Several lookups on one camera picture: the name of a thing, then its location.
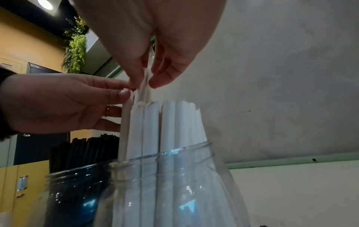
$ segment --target hanging plant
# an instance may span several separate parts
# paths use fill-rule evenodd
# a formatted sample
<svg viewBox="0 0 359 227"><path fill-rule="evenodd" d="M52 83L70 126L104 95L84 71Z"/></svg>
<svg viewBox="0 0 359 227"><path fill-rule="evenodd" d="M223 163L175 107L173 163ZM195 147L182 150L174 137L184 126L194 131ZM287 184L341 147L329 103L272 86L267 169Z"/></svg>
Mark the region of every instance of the hanging plant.
<svg viewBox="0 0 359 227"><path fill-rule="evenodd" d="M73 27L64 33L66 47L62 68L68 73L81 73L86 63L87 39L85 34L88 27L80 16L75 17L75 22L68 19L67 21Z"/></svg>

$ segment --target green trim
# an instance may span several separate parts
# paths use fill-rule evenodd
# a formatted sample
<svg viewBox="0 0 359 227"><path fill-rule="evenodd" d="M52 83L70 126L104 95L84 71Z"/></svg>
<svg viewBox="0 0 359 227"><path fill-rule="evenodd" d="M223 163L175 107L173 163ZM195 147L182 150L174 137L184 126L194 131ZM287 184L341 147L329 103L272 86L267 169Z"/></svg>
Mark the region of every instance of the green trim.
<svg viewBox="0 0 359 227"><path fill-rule="evenodd" d="M151 44L154 44L156 42L155 38L151 39ZM117 66L112 72L107 75L107 78L115 78L118 74L122 73L122 68L120 66Z"/></svg>
<svg viewBox="0 0 359 227"><path fill-rule="evenodd" d="M295 157L287 159L274 159L252 162L238 162L226 164L228 169L246 169L257 167L269 167L269 166L286 166L286 165L300 165L310 163L323 163L323 162L340 162L340 161L352 161L359 160L359 151L344 154L328 154L308 157Z"/></svg>

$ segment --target black sleeve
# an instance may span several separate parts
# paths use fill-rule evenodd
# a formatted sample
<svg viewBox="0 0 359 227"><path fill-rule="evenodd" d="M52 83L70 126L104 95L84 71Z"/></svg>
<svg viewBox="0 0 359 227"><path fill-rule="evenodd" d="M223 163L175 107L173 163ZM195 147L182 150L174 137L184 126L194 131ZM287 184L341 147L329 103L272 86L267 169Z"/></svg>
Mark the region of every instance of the black sleeve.
<svg viewBox="0 0 359 227"><path fill-rule="evenodd" d="M0 66L0 87L1 87L1 84L6 80L6 78L8 78L9 76L14 75L14 74L15 74L14 72L7 70L5 68L2 68ZM7 124L4 114L3 114L3 111L0 106L0 141L2 141L3 139L5 139L11 135L15 135L15 134L17 134L17 132L12 130L9 127L9 125Z"/></svg>

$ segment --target glass jar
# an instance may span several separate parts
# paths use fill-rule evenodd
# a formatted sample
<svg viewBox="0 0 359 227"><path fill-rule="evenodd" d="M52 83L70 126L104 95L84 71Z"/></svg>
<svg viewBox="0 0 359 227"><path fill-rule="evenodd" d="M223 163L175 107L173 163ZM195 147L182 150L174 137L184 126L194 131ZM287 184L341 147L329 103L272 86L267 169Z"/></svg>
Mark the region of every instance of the glass jar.
<svg viewBox="0 0 359 227"><path fill-rule="evenodd" d="M110 162L47 175L47 189L34 204L27 226L93 226L98 199L109 185Z"/></svg>
<svg viewBox="0 0 359 227"><path fill-rule="evenodd" d="M114 162L95 227L249 227L229 170L204 142Z"/></svg>

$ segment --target gold ring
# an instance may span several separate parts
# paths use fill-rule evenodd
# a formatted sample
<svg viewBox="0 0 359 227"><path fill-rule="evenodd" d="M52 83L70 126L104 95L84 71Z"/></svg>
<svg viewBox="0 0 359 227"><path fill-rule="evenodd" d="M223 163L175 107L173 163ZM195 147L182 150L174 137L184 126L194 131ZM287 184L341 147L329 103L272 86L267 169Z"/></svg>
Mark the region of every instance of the gold ring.
<svg viewBox="0 0 359 227"><path fill-rule="evenodd" d="M106 106L106 113L105 113L105 117L108 117L108 113L110 112L110 105Z"/></svg>

